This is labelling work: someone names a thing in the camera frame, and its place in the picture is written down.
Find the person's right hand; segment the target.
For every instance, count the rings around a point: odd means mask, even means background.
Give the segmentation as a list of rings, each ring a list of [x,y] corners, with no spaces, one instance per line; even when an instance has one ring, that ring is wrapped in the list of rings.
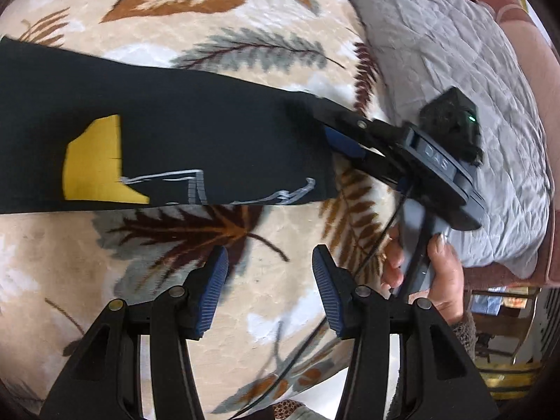
[[[399,227],[392,226],[388,232],[388,243],[384,247],[384,270],[381,286],[385,289],[398,288],[404,281],[401,266],[404,250],[400,246]],[[456,250],[442,234],[433,236],[427,246],[434,277],[427,291],[429,299],[449,325],[455,325],[464,316],[464,273]]]

